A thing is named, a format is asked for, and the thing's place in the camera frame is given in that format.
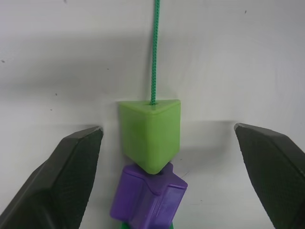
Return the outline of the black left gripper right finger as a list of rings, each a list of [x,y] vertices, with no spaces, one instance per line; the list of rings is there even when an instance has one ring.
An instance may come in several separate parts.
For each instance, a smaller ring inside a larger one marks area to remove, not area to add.
[[[236,123],[251,184],[276,229],[305,227],[305,154],[286,135]]]

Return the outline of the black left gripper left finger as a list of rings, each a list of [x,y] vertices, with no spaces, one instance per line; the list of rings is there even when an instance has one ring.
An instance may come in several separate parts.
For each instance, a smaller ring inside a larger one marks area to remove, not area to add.
[[[78,229],[93,188],[103,129],[63,138],[0,216],[2,229]]]

